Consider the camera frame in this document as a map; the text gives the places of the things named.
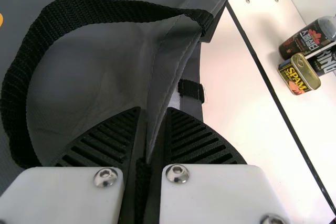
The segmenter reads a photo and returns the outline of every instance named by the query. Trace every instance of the spam can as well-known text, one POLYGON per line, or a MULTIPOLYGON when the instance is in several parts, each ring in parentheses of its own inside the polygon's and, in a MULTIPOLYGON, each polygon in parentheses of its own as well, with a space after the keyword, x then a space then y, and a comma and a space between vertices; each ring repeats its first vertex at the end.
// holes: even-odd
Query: spam can
POLYGON ((295 95, 304 94, 321 86, 320 78, 301 53, 281 63, 278 72, 295 95))

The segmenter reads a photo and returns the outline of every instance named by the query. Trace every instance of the white shelf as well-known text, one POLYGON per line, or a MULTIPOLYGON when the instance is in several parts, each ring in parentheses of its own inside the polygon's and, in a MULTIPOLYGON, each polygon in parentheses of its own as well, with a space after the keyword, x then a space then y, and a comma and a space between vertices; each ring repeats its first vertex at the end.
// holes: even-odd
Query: white shelf
MULTIPOLYGON (((230 0, 308 155, 336 201, 332 153, 336 141, 336 77, 291 94, 278 75, 279 44, 304 26, 291 0, 230 0)), ((248 164, 261 167, 293 223, 329 223, 333 213, 311 175, 227 10, 210 44, 202 44, 204 121, 233 144, 248 164)))

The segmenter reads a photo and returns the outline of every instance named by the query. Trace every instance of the metal bolt head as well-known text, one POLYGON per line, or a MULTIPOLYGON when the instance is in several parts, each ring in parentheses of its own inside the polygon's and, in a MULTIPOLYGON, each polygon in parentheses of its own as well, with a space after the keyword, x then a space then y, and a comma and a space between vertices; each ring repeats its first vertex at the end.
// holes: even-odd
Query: metal bolt head
POLYGON ((97 187, 112 186, 118 178, 118 173, 112 168, 103 168, 93 177, 93 184, 97 187))
POLYGON ((166 170, 166 177, 172 183, 182 184, 189 179, 190 173, 183 165, 172 165, 166 170))
POLYGON ((278 215, 266 215, 261 219, 260 224, 286 224, 286 222, 278 215))

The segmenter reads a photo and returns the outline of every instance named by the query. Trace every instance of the red maple leaf logo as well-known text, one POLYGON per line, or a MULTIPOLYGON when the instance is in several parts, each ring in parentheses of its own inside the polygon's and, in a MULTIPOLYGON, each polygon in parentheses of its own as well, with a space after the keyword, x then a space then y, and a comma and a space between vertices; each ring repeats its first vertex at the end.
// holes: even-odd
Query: red maple leaf logo
POLYGON ((318 45, 320 43, 321 34, 317 34, 315 30, 309 29, 308 33, 310 34, 312 40, 318 45))

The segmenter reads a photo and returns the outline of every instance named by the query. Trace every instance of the black strap loop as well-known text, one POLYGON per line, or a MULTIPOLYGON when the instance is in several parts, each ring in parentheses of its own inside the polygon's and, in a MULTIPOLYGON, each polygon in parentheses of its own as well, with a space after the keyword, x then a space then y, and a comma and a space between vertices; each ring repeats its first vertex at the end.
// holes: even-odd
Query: black strap loop
POLYGON ((99 23, 148 23, 177 15, 188 16, 204 35, 213 15, 201 9, 179 9, 144 1, 55 0, 41 11, 26 34, 2 83, 0 112, 13 160, 22 168, 40 166, 26 122, 28 86, 47 49, 63 35, 99 23))
POLYGON ((180 93, 180 96, 185 95, 187 97, 192 97, 204 103, 204 90, 202 84, 200 83, 186 79, 180 79, 178 92, 180 93))

